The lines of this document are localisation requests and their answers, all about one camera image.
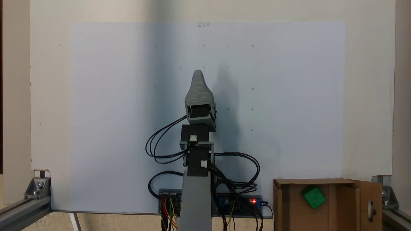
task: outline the white wall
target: white wall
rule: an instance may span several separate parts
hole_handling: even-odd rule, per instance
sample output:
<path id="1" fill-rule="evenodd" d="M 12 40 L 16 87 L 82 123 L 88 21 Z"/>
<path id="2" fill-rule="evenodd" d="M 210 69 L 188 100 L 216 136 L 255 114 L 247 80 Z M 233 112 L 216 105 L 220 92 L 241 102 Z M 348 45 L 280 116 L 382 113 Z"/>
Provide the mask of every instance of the white wall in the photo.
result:
<path id="1" fill-rule="evenodd" d="M 159 20 L 345 21 L 344 176 L 391 174 L 394 0 L 35 0 L 32 169 L 50 170 L 54 209 L 70 209 L 70 23 Z"/>
<path id="2" fill-rule="evenodd" d="M 393 176 L 399 208 L 411 215 L 411 1 L 397 0 Z"/>

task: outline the floor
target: floor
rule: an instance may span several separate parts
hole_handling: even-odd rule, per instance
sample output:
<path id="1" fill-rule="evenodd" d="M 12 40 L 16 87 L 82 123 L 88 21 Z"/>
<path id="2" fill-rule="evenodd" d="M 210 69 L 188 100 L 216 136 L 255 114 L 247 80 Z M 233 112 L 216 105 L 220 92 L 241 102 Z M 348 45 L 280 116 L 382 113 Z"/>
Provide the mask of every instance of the floor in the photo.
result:
<path id="1" fill-rule="evenodd" d="M 3 204 L 3 175 L 0 175 L 0 208 Z M 160 216 L 154 215 L 112 215 L 112 214 L 78 214 L 82 231 L 128 231 L 144 230 L 159 231 Z M 222 220 L 213 218 L 213 230 L 222 230 Z M 254 219 L 236 219 L 237 231 L 254 230 L 256 223 Z M 50 213 L 36 221 L 24 231 L 63 231 L 73 230 L 68 213 Z M 272 230 L 272 220 L 264 219 L 263 231 Z"/>

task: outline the white paper sheet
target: white paper sheet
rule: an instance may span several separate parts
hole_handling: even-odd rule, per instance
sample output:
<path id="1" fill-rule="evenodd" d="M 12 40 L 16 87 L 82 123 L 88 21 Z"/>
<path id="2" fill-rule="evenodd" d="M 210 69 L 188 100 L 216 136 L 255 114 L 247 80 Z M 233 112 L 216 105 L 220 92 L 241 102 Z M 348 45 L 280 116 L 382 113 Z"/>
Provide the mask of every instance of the white paper sheet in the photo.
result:
<path id="1" fill-rule="evenodd" d="M 272 201 L 275 178 L 341 177 L 344 22 L 76 23 L 71 37 L 72 211 L 157 212 L 149 179 L 184 168 L 155 163 L 144 146 L 185 114 L 196 69 L 217 105 L 216 152 L 261 165 L 254 194 Z M 180 128 L 159 154 L 179 151 Z M 216 161 L 233 180 L 255 173 L 245 159 Z M 181 183 L 163 176 L 153 187 Z"/>

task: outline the red wire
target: red wire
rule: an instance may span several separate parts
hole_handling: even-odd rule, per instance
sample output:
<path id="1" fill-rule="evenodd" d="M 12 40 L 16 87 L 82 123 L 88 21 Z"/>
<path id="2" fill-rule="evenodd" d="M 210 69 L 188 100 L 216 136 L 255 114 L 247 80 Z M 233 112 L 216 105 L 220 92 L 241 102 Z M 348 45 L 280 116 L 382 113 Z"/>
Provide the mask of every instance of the red wire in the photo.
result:
<path id="1" fill-rule="evenodd" d="M 161 199 L 161 206 L 163 206 L 163 203 L 164 203 L 164 200 L 163 200 L 163 199 Z M 164 224 L 163 215 L 161 215 L 161 222 L 163 223 L 164 228 L 166 228 L 166 224 Z"/>
<path id="2" fill-rule="evenodd" d="M 170 219 L 170 221 L 171 221 L 171 223 L 173 224 L 173 226 L 178 230 L 177 224 L 172 220 L 172 218 L 170 218 L 170 215 L 169 215 L 169 213 L 168 213 L 168 211 L 167 211 L 167 206 L 166 206 L 166 203 L 165 203 L 166 201 L 167 201 L 167 199 L 165 199 L 165 200 L 164 200 L 164 203 L 163 203 L 164 213 L 165 213 L 166 216 Z"/>

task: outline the green dice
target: green dice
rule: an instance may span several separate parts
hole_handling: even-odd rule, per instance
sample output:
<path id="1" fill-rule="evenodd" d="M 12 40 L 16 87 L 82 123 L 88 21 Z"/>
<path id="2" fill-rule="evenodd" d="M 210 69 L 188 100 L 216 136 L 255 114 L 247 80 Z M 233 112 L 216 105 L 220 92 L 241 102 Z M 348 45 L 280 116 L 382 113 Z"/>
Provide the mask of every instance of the green dice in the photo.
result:
<path id="1" fill-rule="evenodd" d="M 321 193 L 320 189 L 315 185 L 305 187 L 300 193 L 313 209 L 318 208 L 326 201 L 326 198 Z"/>

